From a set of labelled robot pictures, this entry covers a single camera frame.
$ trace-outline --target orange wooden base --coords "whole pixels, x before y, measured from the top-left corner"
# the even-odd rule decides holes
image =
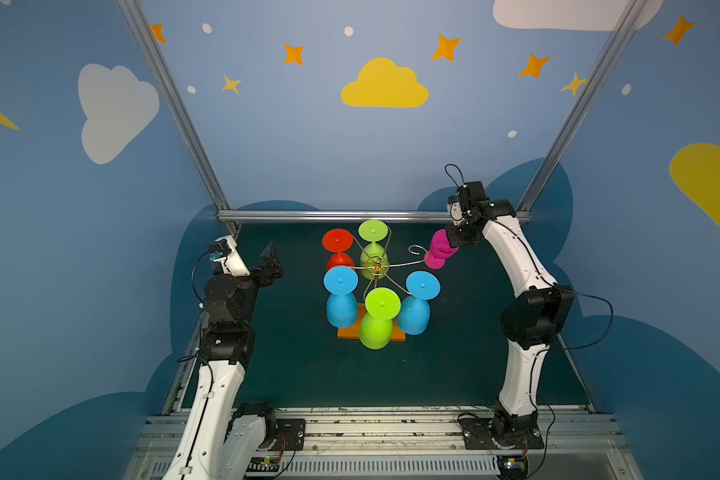
[[[338,329],[336,336],[340,339],[360,340],[360,322],[368,311],[365,309],[365,303],[358,303],[358,321],[355,325],[348,326],[345,329]],[[397,319],[392,320],[392,338],[393,342],[404,342],[405,332],[400,330]]]

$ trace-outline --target white cloud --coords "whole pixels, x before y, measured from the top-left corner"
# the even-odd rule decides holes
[[[496,0],[494,18],[509,28],[557,28],[609,32],[629,0]],[[648,0],[637,27],[650,22],[663,0]]]
[[[95,163],[112,161],[146,127],[160,109],[157,90],[127,68],[112,70],[88,64],[77,79],[80,105],[88,120],[83,149]]]

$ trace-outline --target green mat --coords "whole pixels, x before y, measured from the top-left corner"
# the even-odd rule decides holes
[[[359,340],[340,340],[326,319],[329,293],[322,284],[331,256],[325,232],[359,224],[246,224],[238,239],[249,267],[274,240],[285,274],[261,289],[253,316],[256,345],[236,398],[296,406],[492,406],[504,383],[508,344],[500,314],[513,300],[509,278],[488,242],[463,247],[440,270],[424,264],[390,269],[401,285],[414,270],[439,278],[442,291],[430,300],[432,315],[421,335],[369,350]],[[420,260],[408,246],[428,247],[439,225],[391,224],[392,264]],[[348,252],[358,263],[360,249]],[[360,277],[358,301],[367,281]],[[396,290],[387,280],[380,286]],[[406,297],[400,292],[401,299]],[[190,385],[189,392],[194,392]],[[586,404],[586,393],[566,355],[547,354],[539,392],[553,405]],[[194,395],[184,399],[190,407]]]

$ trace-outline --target robotic arm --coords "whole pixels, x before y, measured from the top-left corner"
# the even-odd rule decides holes
[[[282,265],[274,243],[261,254],[265,265],[250,270],[236,247],[231,236],[208,247],[216,266],[201,304],[210,320],[201,329],[197,394],[166,480],[239,480],[256,450],[266,450],[275,441],[275,413],[269,403],[244,404],[231,420],[230,413],[253,353],[256,296],[259,288],[282,276]]]
[[[491,200],[481,182],[467,182],[448,199],[453,225],[445,231],[451,247],[488,240],[509,275],[515,300],[501,314],[509,342],[504,387],[490,426],[500,448],[522,446],[538,438],[536,391],[541,367],[554,338],[563,329],[574,294],[557,281],[528,245],[508,200]]]

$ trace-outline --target yellow cloud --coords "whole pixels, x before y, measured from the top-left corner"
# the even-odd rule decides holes
[[[693,144],[683,148],[670,162],[670,175],[720,227],[720,147]]]
[[[416,73],[388,58],[374,58],[360,70],[358,80],[346,84],[342,100],[353,107],[412,108],[429,98]]]

